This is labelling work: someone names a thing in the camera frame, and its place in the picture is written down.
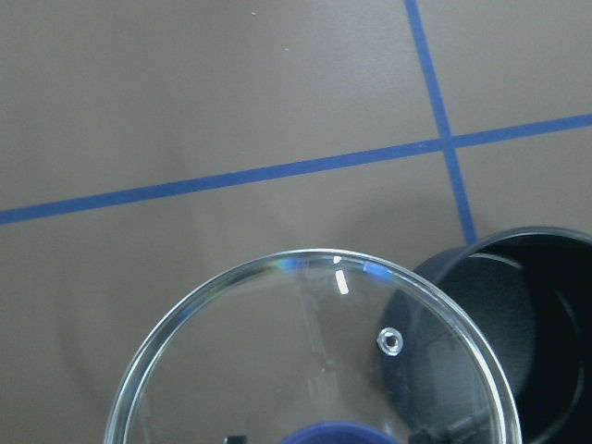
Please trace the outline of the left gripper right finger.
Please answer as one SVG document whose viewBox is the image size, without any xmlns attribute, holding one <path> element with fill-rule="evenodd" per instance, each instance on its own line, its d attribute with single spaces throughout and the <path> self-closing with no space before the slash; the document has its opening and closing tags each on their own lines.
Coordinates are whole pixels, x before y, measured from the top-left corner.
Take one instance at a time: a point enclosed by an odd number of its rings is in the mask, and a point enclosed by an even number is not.
<svg viewBox="0 0 592 444">
<path fill-rule="evenodd" d="M 413 433 L 413 444 L 440 444 L 442 437 L 432 430 L 421 428 Z"/>
</svg>

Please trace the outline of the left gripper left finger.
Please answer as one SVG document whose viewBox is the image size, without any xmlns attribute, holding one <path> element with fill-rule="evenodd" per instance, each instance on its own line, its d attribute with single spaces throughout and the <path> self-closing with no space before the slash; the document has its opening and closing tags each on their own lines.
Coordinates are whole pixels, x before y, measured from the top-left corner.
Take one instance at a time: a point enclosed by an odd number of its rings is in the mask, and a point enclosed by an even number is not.
<svg viewBox="0 0 592 444">
<path fill-rule="evenodd" d="M 246 444 L 245 436 L 229 436 L 225 438 L 225 444 Z"/>
</svg>

